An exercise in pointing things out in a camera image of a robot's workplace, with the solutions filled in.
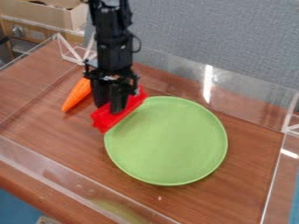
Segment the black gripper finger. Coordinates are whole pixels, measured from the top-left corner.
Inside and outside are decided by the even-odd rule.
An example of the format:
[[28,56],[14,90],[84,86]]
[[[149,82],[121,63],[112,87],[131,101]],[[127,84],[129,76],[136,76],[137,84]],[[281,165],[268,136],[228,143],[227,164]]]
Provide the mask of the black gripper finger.
[[108,102],[108,82],[105,80],[92,80],[91,91],[95,105],[100,108]]
[[109,111],[112,114],[120,113],[127,107],[127,99],[131,94],[131,87],[127,84],[113,83],[109,87]]

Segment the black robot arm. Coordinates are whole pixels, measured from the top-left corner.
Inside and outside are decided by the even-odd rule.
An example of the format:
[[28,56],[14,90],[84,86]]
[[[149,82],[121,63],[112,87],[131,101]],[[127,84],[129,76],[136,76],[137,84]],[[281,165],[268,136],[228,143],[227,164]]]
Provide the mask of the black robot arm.
[[95,26],[97,63],[84,61],[84,77],[89,80],[93,101],[100,108],[109,104],[109,113],[127,107],[129,95],[139,93],[139,76],[132,70],[133,38],[128,30],[132,12],[128,0],[88,0],[91,23]]

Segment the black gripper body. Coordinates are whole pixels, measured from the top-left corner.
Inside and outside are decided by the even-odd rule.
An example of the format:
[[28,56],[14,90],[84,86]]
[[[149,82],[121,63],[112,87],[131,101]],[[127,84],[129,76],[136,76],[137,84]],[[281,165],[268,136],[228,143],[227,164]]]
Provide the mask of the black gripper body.
[[91,81],[92,91],[108,91],[109,86],[116,84],[125,91],[137,89],[137,76],[131,69],[133,62],[133,34],[125,34],[115,38],[104,38],[95,35],[97,46],[97,61],[85,60],[84,76]]

